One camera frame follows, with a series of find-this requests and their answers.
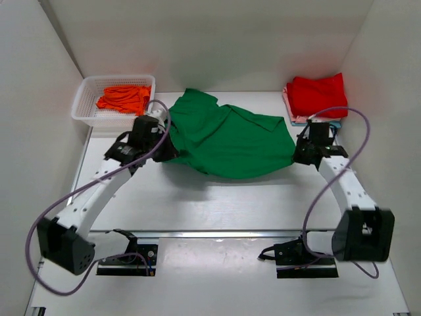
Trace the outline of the green t shirt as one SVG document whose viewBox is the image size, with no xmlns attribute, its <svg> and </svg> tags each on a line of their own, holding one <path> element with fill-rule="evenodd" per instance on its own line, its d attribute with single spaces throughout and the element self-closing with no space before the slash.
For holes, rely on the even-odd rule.
<svg viewBox="0 0 421 316">
<path fill-rule="evenodd" d="M 205 174 L 245 180 L 293 163 L 295 143 L 283 117 L 219 105 L 217 98 L 186 89 L 169 109 L 171 163 Z"/>
</svg>

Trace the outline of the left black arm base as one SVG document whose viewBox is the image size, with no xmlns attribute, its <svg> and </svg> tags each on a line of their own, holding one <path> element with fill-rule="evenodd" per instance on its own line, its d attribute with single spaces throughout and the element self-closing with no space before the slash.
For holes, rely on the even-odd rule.
<svg viewBox="0 0 421 316">
<path fill-rule="evenodd" d="M 115 230 L 128 238 L 129 244 L 125 256 L 109 257 L 100 260 L 96 274 L 113 277 L 154 277 L 158 257 L 158 244 L 150 242 L 141 243 L 133 233 L 124 230 Z"/>
</svg>

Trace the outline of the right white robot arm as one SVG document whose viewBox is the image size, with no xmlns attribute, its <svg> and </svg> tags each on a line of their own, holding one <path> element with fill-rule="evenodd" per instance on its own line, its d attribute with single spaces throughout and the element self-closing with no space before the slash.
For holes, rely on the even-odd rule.
<svg viewBox="0 0 421 316">
<path fill-rule="evenodd" d="M 340 145 L 335 145 L 330 124 L 308 120 L 297 136 L 295 163 L 313 165 L 327 182 L 323 192 L 331 191 L 341 218 L 333 231 L 302 229 L 303 242 L 295 246 L 295 257 L 311 263 L 317 257 L 338 261 L 384 262 L 389 257 L 394 214 L 382 209 L 368 195 L 351 169 L 352 160 Z"/>
</svg>

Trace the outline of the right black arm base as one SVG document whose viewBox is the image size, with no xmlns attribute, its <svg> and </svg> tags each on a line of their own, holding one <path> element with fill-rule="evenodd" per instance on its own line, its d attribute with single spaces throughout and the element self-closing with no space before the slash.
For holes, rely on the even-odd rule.
<svg viewBox="0 0 421 316">
<path fill-rule="evenodd" d="M 318 258 L 303 245 L 302 237 L 264 248 L 259 261 L 274 261 L 277 279 L 338 278 L 334 259 Z"/>
</svg>

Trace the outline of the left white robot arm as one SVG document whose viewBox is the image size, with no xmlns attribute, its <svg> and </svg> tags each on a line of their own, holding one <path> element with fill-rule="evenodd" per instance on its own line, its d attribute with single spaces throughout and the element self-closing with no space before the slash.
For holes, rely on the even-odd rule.
<svg viewBox="0 0 421 316">
<path fill-rule="evenodd" d="M 137 239 L 131 232 L 114 229 L 96 237 L 89 237 L 89 232 L 109 200 L 146 160 L 161 162 L 175 156 L 164 132 L 165 117 L 161 110 L 137 117 L 132 130 L 119 135 L 106 152 L 93 177 L 95 184 L 52 219 L 40 220 L 36 229 L 44 258 L 74 275 L 100 259 L 116 255 L 130 262 L 136 258 Z"/>
</svg>

